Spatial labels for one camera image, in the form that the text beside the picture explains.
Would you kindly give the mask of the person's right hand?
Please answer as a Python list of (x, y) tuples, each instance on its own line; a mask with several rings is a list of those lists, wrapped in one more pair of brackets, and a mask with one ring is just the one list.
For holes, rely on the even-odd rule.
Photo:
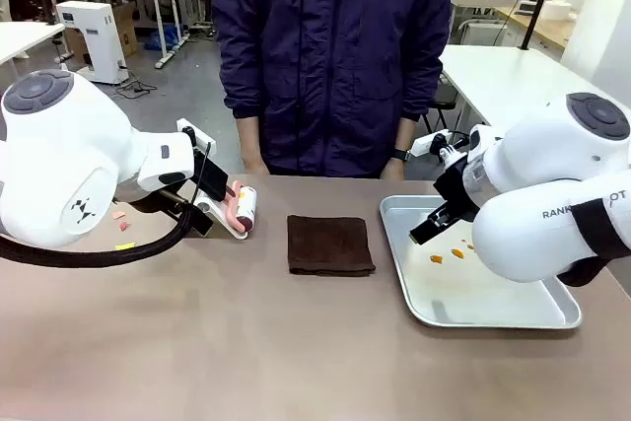
[(248, 175), (270, 175), (270, 171), (258, 151), (244, 152), (243, 163)]

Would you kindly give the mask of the person's left hand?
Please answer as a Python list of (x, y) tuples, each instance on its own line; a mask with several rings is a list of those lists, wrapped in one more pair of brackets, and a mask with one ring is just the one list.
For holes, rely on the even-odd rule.
[(391, 158), (381, 173), (381, 179), (388, 181), (404, 180), (405, 163), (397, 158)]

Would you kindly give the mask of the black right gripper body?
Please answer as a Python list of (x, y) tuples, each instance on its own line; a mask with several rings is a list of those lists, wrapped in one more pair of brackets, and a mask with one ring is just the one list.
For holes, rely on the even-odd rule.
[(449, 165), (436, 180), (434, 187), (444, 203), (433, 211), (428, 220), (436, 227), (449, 227), (458, 220), (472, 223), (479, 207), (470, 199), (463, 183), (466, 156)]

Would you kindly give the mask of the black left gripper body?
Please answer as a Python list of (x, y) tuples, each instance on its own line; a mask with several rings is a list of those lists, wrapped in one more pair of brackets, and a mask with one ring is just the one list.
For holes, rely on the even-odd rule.
[(228, 175), (201, 152), (195, 152), (193, 182), (215, 201), (223, 201), (228, 192)]

